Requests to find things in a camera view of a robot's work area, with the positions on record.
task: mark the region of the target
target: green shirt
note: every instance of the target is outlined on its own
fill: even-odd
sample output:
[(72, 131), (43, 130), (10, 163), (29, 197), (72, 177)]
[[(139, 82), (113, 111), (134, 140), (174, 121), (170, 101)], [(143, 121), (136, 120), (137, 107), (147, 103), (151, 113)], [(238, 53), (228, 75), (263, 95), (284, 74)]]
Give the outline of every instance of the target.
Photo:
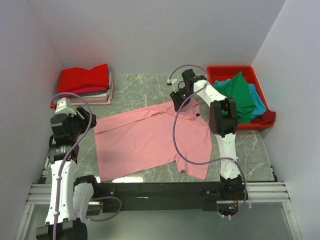
[(249, 124), (251, 122), (251, 113), (256, 109), (256, 105), (242, 72), (238, 72), (232, 80), (222, 86), (217, 86), (215, 89), (222, 95), (235, 99), (240, 124)]

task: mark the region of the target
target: pink polo shirt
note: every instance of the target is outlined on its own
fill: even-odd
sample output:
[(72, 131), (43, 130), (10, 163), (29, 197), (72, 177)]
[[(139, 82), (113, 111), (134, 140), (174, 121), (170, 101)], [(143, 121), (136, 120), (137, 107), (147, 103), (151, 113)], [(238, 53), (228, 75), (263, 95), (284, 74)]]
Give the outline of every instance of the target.
[[(175, 149), (172, 138), (175, 116), (173, 102), (166, 102), (98, 119), (94, 137), (101, 182), (173, 161), (180, 173), (205, 180), (208, 165), (187, 163)], [(193, 98), (179, 114), (175, 136), (187, 159), (198, 163), (210, 159), (209, 125), (199, 115), (199, 104)]]

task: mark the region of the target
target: folded clothes stack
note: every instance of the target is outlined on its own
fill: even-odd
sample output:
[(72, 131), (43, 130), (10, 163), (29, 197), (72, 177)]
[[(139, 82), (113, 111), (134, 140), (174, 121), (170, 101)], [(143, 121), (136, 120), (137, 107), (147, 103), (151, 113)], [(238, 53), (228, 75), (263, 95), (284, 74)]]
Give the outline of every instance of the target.
[(275, 121), (276, 113), (266, 108), (256, 86), (248, 84), (242, 72), (238, 72), (233, 79), (215, 81), (213, 87), (222, 95), (235, 99), (240, 124), (267, 124)]
[[(114, 77), (108, 65), (102, 64), (90, 70), (73, 67), (62, 70), (58, 93), (70, 92), (83, 97), (91, 105), (109, 105), (112, 100)], [(65, 94), (72, 105), (84, 105), (82, 100)]]

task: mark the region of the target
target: red cable connector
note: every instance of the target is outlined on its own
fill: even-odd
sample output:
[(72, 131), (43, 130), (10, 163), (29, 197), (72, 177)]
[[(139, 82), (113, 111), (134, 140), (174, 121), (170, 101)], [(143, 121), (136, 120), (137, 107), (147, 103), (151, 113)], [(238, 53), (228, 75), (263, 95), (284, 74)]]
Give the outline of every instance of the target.
[(57, 108), (57, 104), (55, 104), (54, 102), (50, 102), (50, 108), (51, 109), (56, 109)]

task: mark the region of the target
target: red plastic bin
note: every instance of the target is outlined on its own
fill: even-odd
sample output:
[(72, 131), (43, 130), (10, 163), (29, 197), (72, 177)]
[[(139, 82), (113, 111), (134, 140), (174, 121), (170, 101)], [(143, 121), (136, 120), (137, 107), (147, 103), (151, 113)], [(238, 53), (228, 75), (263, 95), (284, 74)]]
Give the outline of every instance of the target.
[[(264, 94), (259, 86), (254, 69), (251, 66), (208, 66), (207, 71), (209, 74), (209, 82), (211, 85), (215, 81), (225, 81), (227, 79), (232, 79), (238, 72), (242, 72), (242, 75), (248, 84), (254, 84), (256, 92), (263, 101), (267, 109), (268, 105), (265, 100)], [(274, 123), (248, 123), (239, 124), (237, 130), (264, 130), (270, 128)]]

